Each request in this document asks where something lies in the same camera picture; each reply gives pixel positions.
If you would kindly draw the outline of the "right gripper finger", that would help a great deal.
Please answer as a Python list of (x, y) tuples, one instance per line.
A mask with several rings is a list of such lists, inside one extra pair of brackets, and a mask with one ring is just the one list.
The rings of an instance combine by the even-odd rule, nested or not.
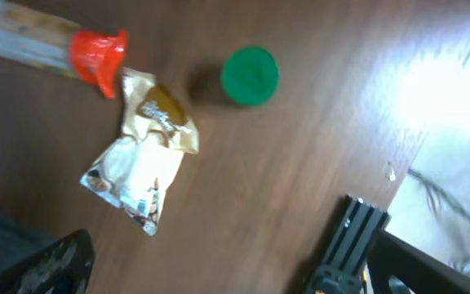
[(91, 236), (78, 229), (0, 272), (0, 294), (85, 294), (94, 262)]

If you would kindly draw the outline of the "beige snack bag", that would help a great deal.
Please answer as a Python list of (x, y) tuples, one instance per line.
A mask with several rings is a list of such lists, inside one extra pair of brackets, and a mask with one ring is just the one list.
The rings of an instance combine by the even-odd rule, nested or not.
[(197, 154), (195, 123), (155, 75), (125, 68), (120, 136), (80, 184), (122, 209), (148, 235), (157, 232), (166, 191), (185, 154)]

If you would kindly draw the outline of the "green lid jar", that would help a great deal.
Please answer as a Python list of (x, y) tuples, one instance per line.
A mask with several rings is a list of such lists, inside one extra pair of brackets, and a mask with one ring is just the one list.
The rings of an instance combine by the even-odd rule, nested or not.
[(270, 51), (248, 46), (206, 60), (200, 78), (197, 100), (203, 104), (254, 108), (276, 94), (281, 72)]

